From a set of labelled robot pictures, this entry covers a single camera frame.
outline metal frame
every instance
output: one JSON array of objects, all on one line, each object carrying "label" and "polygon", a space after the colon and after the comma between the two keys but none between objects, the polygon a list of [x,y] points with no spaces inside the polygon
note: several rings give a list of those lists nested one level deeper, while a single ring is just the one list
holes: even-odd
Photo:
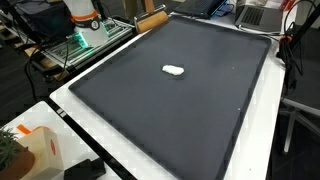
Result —
[{"label": "metal frame", "polygon": [[287,109],[279,109],[280,115],[289,116],[289,125],[286,135],[286,140],[284,144],[283,153],[287,154],[289,152],[291,139],[292,139],[292,133],[294,128],[295,121],[301,123],[303,126],[308,128],[310,131],[315,133],[320,137],[320,128],[314,125],[308,118],[306,118],[304,115],[302,115],[300,112],[306,112],[309,114],[312,114],[314,116],[320,117],[320,110],[291,101],[289,99],[283,99],[282,101],[288,108]]}]

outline table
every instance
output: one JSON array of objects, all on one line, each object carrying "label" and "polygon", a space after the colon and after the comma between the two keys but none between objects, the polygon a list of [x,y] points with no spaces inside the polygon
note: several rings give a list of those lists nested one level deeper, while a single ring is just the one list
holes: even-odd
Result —
[{"label": "table", "polygon": [[[200,21],[235,29],[233,18],[233,16],[226,16],[213,20]],[[173,175],[134,146],[68,89],[72,83],[107,61],[110,57],[114,56],[140,37],[141,35],[135,37],[107,57],[103,58],[91,68],[53,92],[50,95],[50,98],[73,118],[77,124],[82,126],[86,132],[93,136],[97,142],[99,142],[137,179],[175,179]],[[245,115],[225,175],[226,180],[257,180],[265,179],[266,177],[285,73],[282,61],[275,58],[276,52],[277,45],[274,43],[268,53],[253,92],[253,97]]]},{"label": "table", "polygon": [[[45,102],[39,102],[29,110],[9,122],[6,127],[13,128],[17,137],[23,137],[20,131],[16,129],[19,124],[23,124],[29,129],[38,126],[49,127],[57,134],[60,146],[63,166],[65,169],[85,160],[95,160],[98,158],[93,150],[77,136],[77,134],[58,116]],[[100,177],[100,180],[119,180],[117,174],[105,164],[107,173]],[[53,180],[63,179],[63,172],[57,175]]]}]

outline floor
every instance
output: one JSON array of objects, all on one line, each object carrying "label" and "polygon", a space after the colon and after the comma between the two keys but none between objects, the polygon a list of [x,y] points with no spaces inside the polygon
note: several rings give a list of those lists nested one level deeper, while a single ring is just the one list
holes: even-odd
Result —
[{"label": "floor", "polygon": [[[102,1],[110,7],[112,15],[124,15],[120,0]],[[168,6],[168,11],[171,11],[177,5],[176,2],[171,0],[155,0],[156,5],[162,3]],[[320,32],[311,32],[303,43],[304,54],[308,54],[304,57],[306,59],[305,76],[298,77],[298,89],[291,97],[318,107],[320,105],[320,93],[318,93],[320,92],[320,81],[310,79],[311,77],[320,77],[320,55],[317,54],[316,49],[319,47],[319,41],[315,41],[313,37],[320,37]],[[35,104],[31,96],[30,85],[23,72],[26,60],[25,56],[16,54],[11,47],[3,46],[0,49],[0,127]],[[36,73],[35,75],[41,81],[41,76]],[[41,100],[46,101],[49,94],[61,85],[62,83],[59,83],[50,88],[37,86],[37,95]],[[279,116],[270,154],[267,179],[319,180],[320,138],[296,123],[290,151],[287,155],[283,155],[281,149],[283,148],[287,126],[287,118]]]}]

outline potted plant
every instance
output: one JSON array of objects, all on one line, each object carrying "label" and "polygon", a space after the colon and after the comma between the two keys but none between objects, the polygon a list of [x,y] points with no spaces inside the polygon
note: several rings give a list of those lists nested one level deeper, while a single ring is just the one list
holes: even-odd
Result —
[{"label": "potted plant", "polygon": [[12,129],[0,128],[0,179],[16,180],[25,176],[34,164],[34,155],[16,141]]}]

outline green leaves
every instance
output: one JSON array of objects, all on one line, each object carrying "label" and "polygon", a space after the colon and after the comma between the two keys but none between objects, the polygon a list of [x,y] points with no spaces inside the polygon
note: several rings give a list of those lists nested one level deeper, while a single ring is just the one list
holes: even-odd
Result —
[{"label": "green leaves", "polygon": [[0,171],[7,168],[19,152],[16,134],[12,128],[0,129]]}]

